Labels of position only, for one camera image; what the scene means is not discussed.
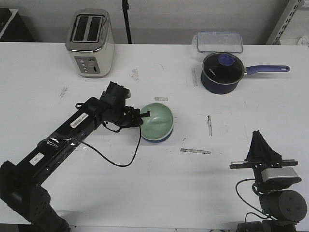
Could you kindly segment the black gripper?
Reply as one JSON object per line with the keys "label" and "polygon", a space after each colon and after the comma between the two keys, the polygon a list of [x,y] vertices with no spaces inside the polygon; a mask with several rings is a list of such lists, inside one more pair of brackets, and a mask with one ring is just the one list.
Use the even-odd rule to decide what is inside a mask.
{"label": "black gripper", "polygon": [[[257,155],[264,161],[257,160],[257,155],[255,152],[255,145],[257,143]],[[246,169],[252,168],[257,172],[258,176],[261,176],[261,172],[267,168],[282,168],[282,167],[294,167],[297,166],[298,162],[294,159],[284,159],[282,156],[274,151],[269,144],[265,141],[260,131],[255,130],[252,133],[252,140],[249,147],[249,151],[245,161],[231,162],[230,169]]]}
{"label": "black gripper", "polygon": [[120,128],[139,127],[143,124],[142,118],[149,117],[150,111],[140,113],[140,109],[124,106],[120,110],[109,109],[102,115],[102,124],[113,123]]}

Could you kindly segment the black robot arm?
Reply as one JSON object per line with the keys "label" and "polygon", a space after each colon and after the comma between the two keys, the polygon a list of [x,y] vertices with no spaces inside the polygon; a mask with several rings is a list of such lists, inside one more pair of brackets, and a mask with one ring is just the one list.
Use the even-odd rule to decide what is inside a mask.
{"label": "black robot arm", "polygon": [[41,184],[100,125],[139,127],[150,112],[141,113],[125,100],[94,97],[76,104],[77,112],[47,138],[41,140],[17,165],[9,161],[0,167],[0,198],[30,222],[37,232],[69,232],[66,220],[50,205],[50,195]]}
{"label": "black robot arm", "polygon": [[294,159],[282,159],[255,130],[247,157],[242,162],[232,162],[231,169],[253,170],[252,191],[261,205],[253,215],[259,221],[244,221],[237,225],[238,232],[294,232],[296,224],[307,214],[307,204],[303,196],[290,190],[293,184],[301,182],[294,167]]}

